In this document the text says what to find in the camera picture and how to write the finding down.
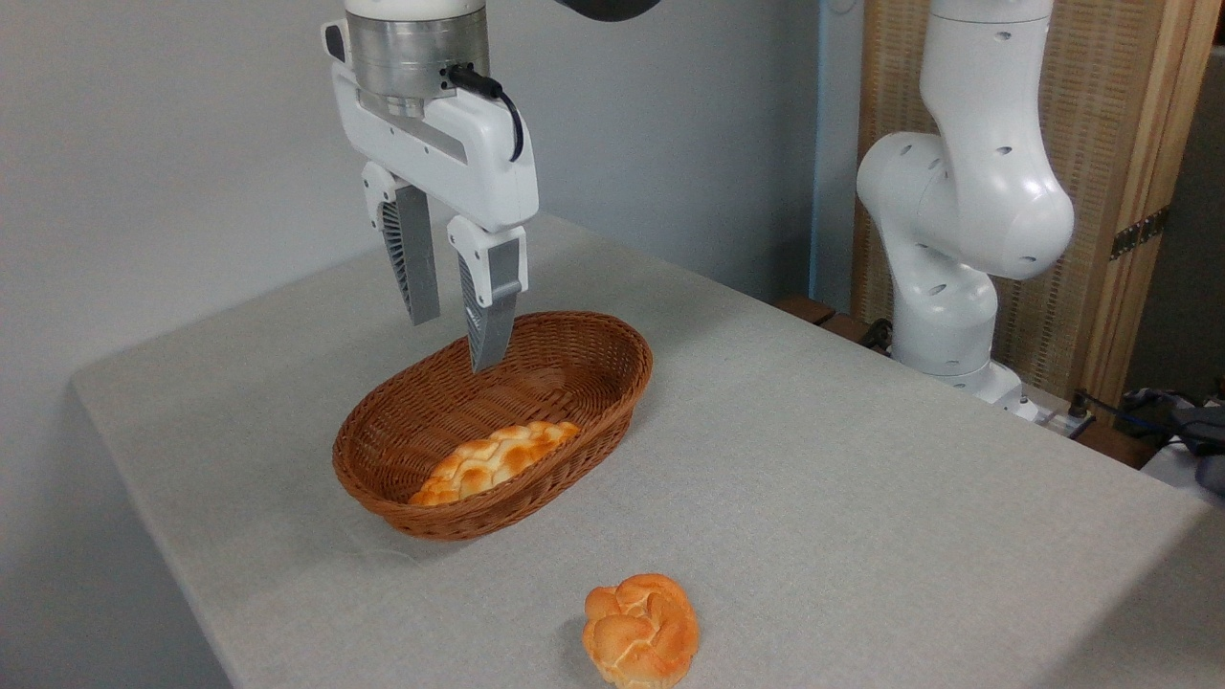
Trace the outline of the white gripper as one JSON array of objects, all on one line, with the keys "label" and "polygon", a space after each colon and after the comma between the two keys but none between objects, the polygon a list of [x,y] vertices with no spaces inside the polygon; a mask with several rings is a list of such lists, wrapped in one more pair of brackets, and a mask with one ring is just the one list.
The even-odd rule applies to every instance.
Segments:
[{"label": "white gripper", "polygon": [[342,128],[370,161],[363,169],[368,217],[412,322],[440,315],[429,195],[459,213],[447,235],[458,256],[472,370],[497,367],[517,297],[528,289],[526,230],[517,226],[538,213],[539,192],[526,123],[500,98],[452,78],[458,67],[488,74],[485,18],[341,18],[323,26],[323,47]]}]

